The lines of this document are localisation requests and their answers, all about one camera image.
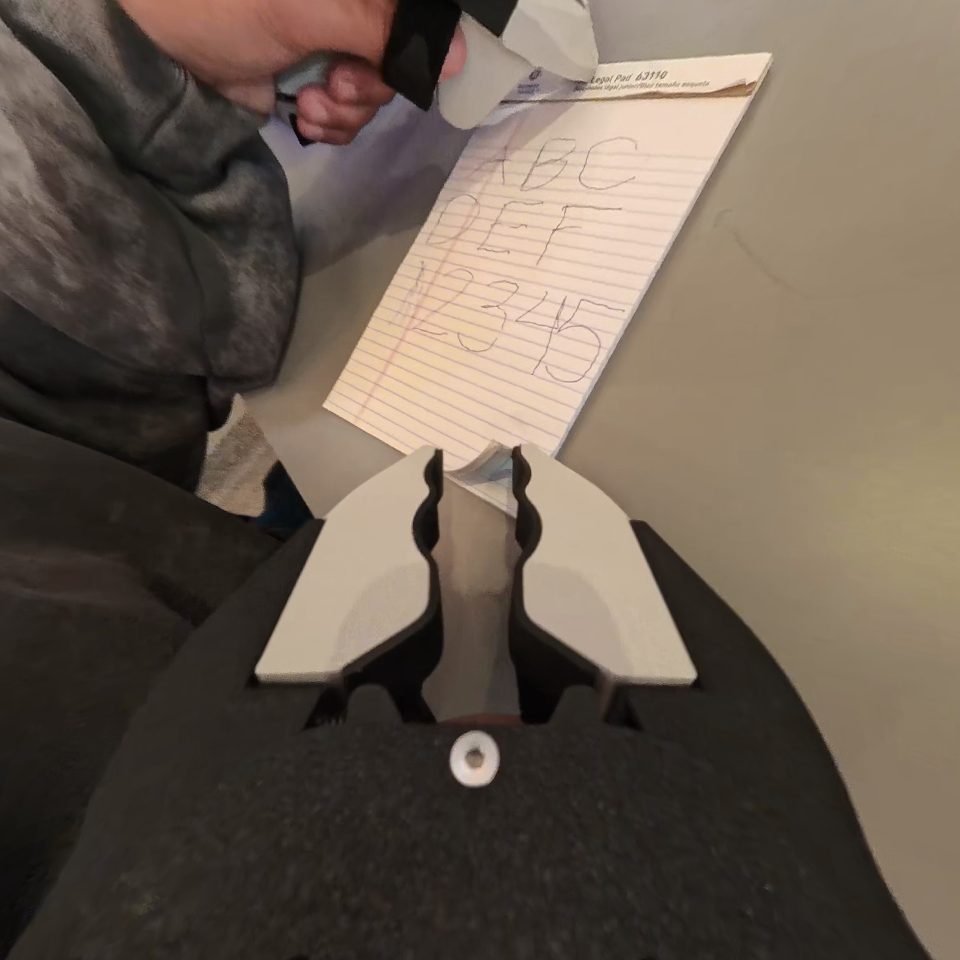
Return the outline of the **dark blue cloth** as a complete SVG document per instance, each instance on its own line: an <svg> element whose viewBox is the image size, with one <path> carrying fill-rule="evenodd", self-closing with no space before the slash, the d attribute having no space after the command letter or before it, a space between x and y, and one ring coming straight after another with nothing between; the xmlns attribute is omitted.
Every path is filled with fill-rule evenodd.
<svg viewBox="0 0 960 960"><path fill-rule="evenodd" d="M263 480L263 509L256 525L276 539L286 541L297 534L314 515L284 465L274 462Z"/></svg>

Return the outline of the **white lined notepad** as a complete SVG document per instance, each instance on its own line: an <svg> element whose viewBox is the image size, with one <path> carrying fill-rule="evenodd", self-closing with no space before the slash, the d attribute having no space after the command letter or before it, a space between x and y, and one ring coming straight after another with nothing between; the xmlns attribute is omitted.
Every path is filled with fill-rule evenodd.
<svg viewBox="0 0 960 960"><path fill-rule="evenodd" d="M772 65L769 52L536 69L464 147L323 408L516 513L556 456Z"/></svg>

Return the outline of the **person's grey hoodie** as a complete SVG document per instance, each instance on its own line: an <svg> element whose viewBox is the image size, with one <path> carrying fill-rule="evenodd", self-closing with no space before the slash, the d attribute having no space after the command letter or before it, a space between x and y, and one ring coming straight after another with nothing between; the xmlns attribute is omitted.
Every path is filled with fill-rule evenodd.
<svg viewBox="0 0 960 960"><path fill-rule="evenodd" d="M236 390L120 362L2 295L1 415L194 493Z"/></svg>

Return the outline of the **dark cloth garment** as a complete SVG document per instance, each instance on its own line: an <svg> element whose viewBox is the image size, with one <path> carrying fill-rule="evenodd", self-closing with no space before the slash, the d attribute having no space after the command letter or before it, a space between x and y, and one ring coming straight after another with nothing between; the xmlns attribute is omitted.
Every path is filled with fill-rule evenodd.
<svg viewBox="0 0 960 960"><path fill-rule="evenodd" d="M307 882L255 828L322 688L255 662L292 546L2 421L2 958L296 958Z"/></svg>

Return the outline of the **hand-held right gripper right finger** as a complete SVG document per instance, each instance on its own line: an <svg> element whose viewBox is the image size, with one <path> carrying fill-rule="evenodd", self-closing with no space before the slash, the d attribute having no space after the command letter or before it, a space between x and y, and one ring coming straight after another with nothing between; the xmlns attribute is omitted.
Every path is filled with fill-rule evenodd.
<svg viewBox="0 0 960 960"><path fill-rule="evenodd" d="M638 524L534 444L515 447L511 466L519 555L510 660L520 722L548 724L567 698L606 721L637 691L695 690L697 667Z"/></svg>

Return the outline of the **grey woven fabric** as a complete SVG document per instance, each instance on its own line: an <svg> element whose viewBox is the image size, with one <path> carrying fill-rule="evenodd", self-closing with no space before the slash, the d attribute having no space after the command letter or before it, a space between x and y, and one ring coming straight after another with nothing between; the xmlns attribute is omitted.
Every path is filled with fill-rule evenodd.
<svg viewBox="0 0 960 960"><path fill-rule="evenodd" d="M196 495L236 516L258 517L266 505L266 477L277 461L276 452L237 394L223 425L207 435Z"/></svg>

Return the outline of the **person's left hand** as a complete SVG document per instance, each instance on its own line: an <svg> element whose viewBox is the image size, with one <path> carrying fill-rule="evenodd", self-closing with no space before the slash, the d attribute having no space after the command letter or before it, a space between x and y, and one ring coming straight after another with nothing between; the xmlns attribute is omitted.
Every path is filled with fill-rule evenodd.
<svg viewBox="0 0 960 960"><path fill-rule="evenodd" d="M390 104L381 77L395 2L121 1L128 18L171 60L227 100L258 114L277 101L277 77L330 53L326 80L296 95L305 142L347 145Z"/></svg>

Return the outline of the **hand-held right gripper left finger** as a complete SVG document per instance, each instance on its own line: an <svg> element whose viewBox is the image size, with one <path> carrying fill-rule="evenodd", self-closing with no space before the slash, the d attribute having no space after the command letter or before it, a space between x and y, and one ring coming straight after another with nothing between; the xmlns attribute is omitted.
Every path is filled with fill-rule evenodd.
<svg viewBox="0 0 960 960"><path fill-rule="evenodd" d="M378 686L404 721L436 721L424 684L445 641L433 556L443 485L443 452L423 446L330 510L255 666L258 684L318 687L344 706Z"/></svg>

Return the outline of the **person's left forearm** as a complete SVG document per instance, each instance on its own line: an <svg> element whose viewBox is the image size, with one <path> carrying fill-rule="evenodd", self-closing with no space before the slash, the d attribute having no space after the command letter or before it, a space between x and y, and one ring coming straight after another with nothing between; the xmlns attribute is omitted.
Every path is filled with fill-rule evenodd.
<svg viewBox="0 0 960 960"><path fill-rule="evenodd" d="M2 303L121 364L272 383L299 257L261 117L115 2L2 2Z"/></svg>

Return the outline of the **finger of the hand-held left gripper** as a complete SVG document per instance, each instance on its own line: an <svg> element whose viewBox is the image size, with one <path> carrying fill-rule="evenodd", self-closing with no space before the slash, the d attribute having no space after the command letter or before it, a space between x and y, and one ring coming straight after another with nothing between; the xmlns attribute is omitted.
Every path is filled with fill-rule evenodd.
<svg viewBox="0 0 960 960"><path fill-rule="evenodd" d="M598 50L586 1L517 1L506 48L558 77L594 77Z"/></svg>

